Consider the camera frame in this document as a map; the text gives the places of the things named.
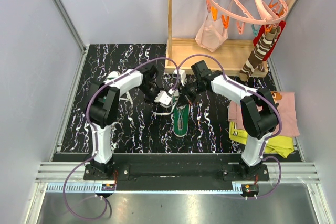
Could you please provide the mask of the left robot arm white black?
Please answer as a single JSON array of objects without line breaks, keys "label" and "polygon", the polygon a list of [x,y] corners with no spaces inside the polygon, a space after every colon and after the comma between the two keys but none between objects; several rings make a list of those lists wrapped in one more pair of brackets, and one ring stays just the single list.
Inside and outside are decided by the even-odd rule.
[{"label": "left robot arm white black", "polygon": [[126,73],[104,83],[94,83],[89,92],[86,108],[87,123],[91,128],[93,151],[90,164],[95,167],[95,174],[103,180],[113,175],[110,147],[111,126],[118,114],[119,100],[128,91],[138,88],[144,94],[147,103],[154,103],[160,88],[155,83],[158,70],[149,64],[137,70],[129,69]]}]

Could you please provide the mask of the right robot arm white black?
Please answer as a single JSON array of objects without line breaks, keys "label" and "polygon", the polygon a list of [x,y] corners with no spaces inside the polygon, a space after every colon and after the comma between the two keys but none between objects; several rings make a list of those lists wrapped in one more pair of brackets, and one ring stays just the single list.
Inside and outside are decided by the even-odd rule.
[{"label": "right robot arm white black", "polygon": [[195,80],[181,84],[178,88],[179,106],[191,104],[196,96],[211,91],[222,95],[240,106],[243,127],[247,132],[247,142],[242,153],[242,161],[238,167],[239,176],[250,180],[257,174],[257,167],[263,159],[267,141],[279,134],[282,129],[280,114],[268,89],[254,89],[244,86],[225,75],[221,71],[211,71],[205,61],[192,65]]}]

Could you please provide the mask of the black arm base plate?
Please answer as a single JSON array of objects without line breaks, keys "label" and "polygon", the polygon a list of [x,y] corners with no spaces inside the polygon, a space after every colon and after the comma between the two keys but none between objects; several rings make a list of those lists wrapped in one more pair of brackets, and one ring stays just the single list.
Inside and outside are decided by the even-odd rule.
[{"label": "black arm base plate", "polygon": [[87,165],[84,171],[84,180],[112,180],[127,181],[139,177],[210,177],[224,181],[255,181],[266,182],[270,180],[268,168],[261,165],[257,173],[243,177],[239,173],[238,164],[228,163],[123,163],[114,164],[112,171],[102,173]]}]

